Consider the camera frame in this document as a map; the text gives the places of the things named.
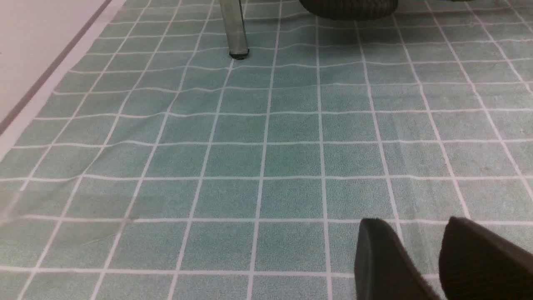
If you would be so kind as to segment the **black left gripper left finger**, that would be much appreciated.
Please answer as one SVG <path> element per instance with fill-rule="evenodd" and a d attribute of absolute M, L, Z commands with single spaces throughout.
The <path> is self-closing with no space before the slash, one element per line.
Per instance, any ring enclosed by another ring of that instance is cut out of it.
<path fill-rule="evenodd" d="M 438 300 L 440 297 L 415 268 L 393 228 L 384 220 L 359 224 L 354 261 L 358 300 Z"/>

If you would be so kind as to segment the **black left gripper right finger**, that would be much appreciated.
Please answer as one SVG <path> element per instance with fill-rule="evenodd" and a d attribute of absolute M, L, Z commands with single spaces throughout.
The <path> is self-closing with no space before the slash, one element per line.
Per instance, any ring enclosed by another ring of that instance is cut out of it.
<path fill-rule="evenodd" d="M 532 254 L 484 226 L 451 217 L 438 257 L 448 300 L 531 300 Z"/>

